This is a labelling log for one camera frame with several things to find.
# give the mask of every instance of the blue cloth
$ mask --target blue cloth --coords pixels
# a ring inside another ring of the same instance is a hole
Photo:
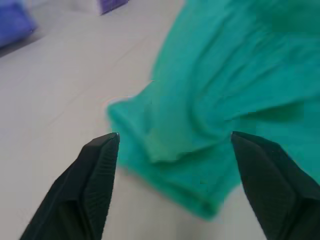
[[[0,47],[28,37],[36,23],[19,1],[0,1]]]
[[[209,219],[240,183],[232,131],[320,181],[320,4],[187,0],[136,97],[109,106],[118,164]]]

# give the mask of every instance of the teal towel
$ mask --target teal towel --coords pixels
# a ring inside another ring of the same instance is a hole
[[[188,0],[152,82],[107,109],[118,164],[205,219],[240,183],[232,131],[281,144],[319,182],[319,7]]]

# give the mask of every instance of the white floor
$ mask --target white floor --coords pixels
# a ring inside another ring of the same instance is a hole
[[[0,58],[0,238],[19,238],[107,101],[139,92],[183,0],[131,0],[104,16],[41,6],[41,38]],[[118,171],[105,240],[263,240],[241,187],[202,222]]]

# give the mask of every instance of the purple box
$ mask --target purple box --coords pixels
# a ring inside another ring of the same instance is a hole
[[[128,2],[128,0],[101,0],[101,11],[102,14],[112,11],[124,5]]]

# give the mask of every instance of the purple object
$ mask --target purple object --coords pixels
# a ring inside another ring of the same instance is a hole
[[[21,3],[0,3],[0,47],[28,37],[35,29],[36,23]]]
[[[110,12],[113,9],[120,7],[121,5],[126,4],[127,2],[128,0],[101,0],[102,14]]]

